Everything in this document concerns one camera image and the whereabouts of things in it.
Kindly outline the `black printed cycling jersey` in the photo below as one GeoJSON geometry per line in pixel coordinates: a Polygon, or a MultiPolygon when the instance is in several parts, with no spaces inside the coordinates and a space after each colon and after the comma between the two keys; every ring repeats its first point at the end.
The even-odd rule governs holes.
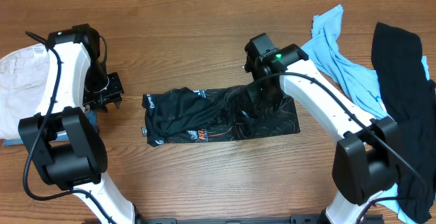
{"type": "Polygon", "coordinates": [[[228,142],[300,133],[292,97],[243,86],[172,89],[145,94],[142,135],[153,147],[175,143],[228,142]]]}

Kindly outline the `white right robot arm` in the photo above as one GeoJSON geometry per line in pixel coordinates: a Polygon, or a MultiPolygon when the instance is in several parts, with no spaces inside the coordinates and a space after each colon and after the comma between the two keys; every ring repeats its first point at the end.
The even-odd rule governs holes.
{"type": "Polygon", "coordinates": [[[334,142],[332,177],[338,193],[318,223],[382,223],[366,213],[400,178],[396,123],[389,117],[377,120],[353,104],[295,44],[278,49],[268,41],[250,42],[245,52],[245,69],[254,80],[272,82],[302,104],[334,142]]]}

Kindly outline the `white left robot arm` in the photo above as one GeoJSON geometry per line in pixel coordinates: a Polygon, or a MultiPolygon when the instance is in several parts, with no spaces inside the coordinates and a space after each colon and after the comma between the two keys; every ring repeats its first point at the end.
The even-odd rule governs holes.
{"type": "Polygon", "coordinates": [[[18,132],[29,155],[22,177],[25,193],[37,201],[75,195],[100,223],[143,223],[136,206],[109,176],[108,156],[86,108],[105,112],[124,93],[117,73],[100,60],[105,39],[88,24],[55,31],[41,43],[50,67],[35,115],[22,118],[18,132]]]}

